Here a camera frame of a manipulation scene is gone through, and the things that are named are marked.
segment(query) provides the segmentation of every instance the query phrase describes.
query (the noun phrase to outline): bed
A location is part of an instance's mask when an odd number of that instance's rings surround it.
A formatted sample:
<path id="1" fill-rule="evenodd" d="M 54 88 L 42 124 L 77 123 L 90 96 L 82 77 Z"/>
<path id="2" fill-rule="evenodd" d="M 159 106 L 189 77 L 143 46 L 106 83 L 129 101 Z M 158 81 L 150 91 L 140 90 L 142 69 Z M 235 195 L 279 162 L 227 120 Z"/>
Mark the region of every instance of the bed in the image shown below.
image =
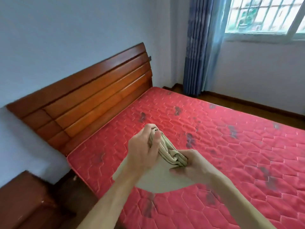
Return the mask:
<path id="1" fill-rule="evenodd" d="M 101 198 L 128 140 L 155 123 L 179 149 L 196 149 L 276 228 L 305 228 L 305 131 L 152 87 L 138 44 L 7 108 Z M 130 228 L 239 228 L 205 185 L 154 194 L 133 188 L 118 220 Z"/>

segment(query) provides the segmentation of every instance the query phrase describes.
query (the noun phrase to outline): beige fabric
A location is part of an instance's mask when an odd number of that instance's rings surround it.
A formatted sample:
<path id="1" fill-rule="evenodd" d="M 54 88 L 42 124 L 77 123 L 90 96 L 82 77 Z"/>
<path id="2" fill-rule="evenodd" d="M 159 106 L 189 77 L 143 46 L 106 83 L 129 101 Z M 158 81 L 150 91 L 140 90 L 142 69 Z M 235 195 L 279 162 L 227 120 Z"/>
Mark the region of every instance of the beige fabric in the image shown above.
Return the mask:
<path id="1" fill-rule="evenodd" d="M 151 146 L 155 132 L 153 129 L 148 144 Z M 150 170 L 148 170 L 135 185 L 138 188 L 147 190 L 152 193 L 164 193 L 175 191 L 184 187 L 193 185 L 194 182 L 184 176 L 177 176 L 170 173 L 170 169 L 177 166 L 187 165 L 187 158 L 180 154 L 173 144 L 161 133 L 160 149 L 157 162 Z M 116 172 L 113 174 L 113 180 L 122 172 L 128 155 L 122 161 Z"/>
<path id="2" fill-rule="evenodd" d="M 151 147 L 153 142 L 153 137 L 155 132 L 158 131 L 157 128 L 153 128 L 149 140 L 148 145 Z M 160 142 L 160 148 L 159 148 L 159 154 L 160 156 L 167 161 L 168 163 L 172 165 L 179 165 L 179 166 L 187 166 L 188 159 L 183 156 L 181 153 L 177 151 L 175 146 L 170 142 L 170 140 L 164 135 L 162 131 L 161 132 L 161 142 Z"/>

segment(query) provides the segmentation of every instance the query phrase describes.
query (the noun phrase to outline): blue curtain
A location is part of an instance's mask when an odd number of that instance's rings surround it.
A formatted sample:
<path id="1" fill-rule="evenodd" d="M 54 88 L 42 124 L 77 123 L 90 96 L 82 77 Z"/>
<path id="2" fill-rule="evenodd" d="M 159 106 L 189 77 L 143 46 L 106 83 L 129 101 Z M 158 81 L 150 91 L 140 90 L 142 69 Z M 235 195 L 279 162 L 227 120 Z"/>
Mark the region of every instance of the blue curtain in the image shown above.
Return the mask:
<path id="1" fill-rule="evenodd" d="M 183 91 L 198 96 L 212 81 L 231 0 L 191 0 Z"/>

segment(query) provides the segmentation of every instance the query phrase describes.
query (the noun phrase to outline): red mattress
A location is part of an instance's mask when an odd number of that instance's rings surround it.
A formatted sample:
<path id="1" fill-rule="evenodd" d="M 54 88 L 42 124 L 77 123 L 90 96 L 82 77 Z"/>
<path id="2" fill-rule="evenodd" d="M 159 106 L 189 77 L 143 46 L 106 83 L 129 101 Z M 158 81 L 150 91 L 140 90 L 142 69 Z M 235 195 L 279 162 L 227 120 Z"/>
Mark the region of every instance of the red mattress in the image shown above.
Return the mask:
<path id="1" fill-rule="evenodd" d="M 231 179 L 276 228 L 305 228 L 305 131 L 151 88 L 69 156 L 101 198 L 128 140 L 155 123 L 178 149 L 194 148 Z M 134 188 L 119 222 L 131 228 L 239 228 L 221 199 L 197 184 L 164 194 Z"/>

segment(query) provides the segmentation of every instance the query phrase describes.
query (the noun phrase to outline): bed frame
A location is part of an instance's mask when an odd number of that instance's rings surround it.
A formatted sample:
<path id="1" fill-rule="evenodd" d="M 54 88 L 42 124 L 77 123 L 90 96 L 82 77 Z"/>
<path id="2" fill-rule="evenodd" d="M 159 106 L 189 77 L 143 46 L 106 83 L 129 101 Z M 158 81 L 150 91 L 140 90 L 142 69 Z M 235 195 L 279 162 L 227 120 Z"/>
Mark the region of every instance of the bed frame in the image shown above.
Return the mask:
<path id="1" fill-rule="evenodd" d="M 6 107 L 67 156 L 150 87 L 149 57 L 140 43 Z"/>

